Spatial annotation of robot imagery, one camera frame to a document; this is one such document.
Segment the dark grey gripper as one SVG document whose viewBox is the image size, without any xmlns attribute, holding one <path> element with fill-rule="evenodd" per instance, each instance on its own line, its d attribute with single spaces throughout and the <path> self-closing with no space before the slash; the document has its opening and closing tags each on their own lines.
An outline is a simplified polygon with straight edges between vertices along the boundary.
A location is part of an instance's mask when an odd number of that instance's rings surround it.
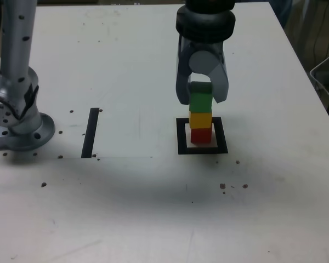
<svg viewBox="0 0 329 263">
<path fill-rule="evenodd" d="M 224 59 L 223 42 L 204 44 L 179 36 L 175 83 L 179 102 L 183 105 L 189 104 L 189 77 L 192 72 L 209 77 L 216 103 L 225 101 L 229 81 Z"/>
</svg>

